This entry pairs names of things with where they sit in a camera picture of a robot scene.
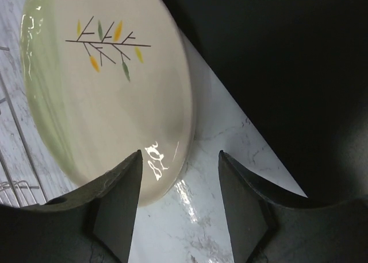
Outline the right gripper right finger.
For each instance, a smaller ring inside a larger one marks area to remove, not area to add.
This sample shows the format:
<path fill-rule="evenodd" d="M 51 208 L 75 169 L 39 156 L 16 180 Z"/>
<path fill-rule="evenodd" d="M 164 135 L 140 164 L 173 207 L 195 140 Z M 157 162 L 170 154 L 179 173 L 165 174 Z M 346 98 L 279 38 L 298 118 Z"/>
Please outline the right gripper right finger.
<path fill-rule="evenodd" d="M 253 173 L 228 153 L 218 176 L 235 262 L 366 262 L 367 197 L 324 204 Z"/>

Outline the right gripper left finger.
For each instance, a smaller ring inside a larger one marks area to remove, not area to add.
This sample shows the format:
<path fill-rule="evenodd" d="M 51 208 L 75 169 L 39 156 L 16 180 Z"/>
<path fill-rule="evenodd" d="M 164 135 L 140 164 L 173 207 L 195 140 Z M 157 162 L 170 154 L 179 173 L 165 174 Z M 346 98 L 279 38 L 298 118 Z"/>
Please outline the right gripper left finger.
<path fill-rule="evenodd" d="M 48 203 L 1 206 L 1 262 L 127 262 L 141 188 L 136 151 Z"/>

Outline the metal wire dish rack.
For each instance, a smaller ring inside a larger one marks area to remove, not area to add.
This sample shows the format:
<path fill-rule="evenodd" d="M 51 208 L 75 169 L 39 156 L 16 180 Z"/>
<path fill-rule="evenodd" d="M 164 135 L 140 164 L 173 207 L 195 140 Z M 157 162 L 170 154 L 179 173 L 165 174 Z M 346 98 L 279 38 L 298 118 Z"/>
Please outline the metal wire dish rack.
<path fill-rule="evenodd" d="M 1 203 L 27 207 L 48 201 L 26 141 L 30 116 L 10 48 L 1 45 Z"/>

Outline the green and cream plate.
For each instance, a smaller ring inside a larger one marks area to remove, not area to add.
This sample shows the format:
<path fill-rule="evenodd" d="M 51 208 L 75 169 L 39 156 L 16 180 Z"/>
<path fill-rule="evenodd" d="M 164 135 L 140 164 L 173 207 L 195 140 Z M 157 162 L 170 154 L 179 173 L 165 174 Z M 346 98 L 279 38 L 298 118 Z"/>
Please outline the green and cream plate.
<path fill-rule="evenodd" d="M 189 65 L 162 0 L 26 0 L 25 93 L 60 169 L 84 185 L 136 150 L 139 206 L 175 184 L 193 140 Z"/>

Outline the black square mat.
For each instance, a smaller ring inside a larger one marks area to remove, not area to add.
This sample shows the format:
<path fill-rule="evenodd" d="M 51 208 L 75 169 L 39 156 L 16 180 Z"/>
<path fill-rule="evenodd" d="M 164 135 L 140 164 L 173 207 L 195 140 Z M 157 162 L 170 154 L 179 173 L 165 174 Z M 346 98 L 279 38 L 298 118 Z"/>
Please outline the black square mat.
<path fill-rule="evenodd" d="M 367 194 L 367 0 L 162 0 L 307 196 Z"/>

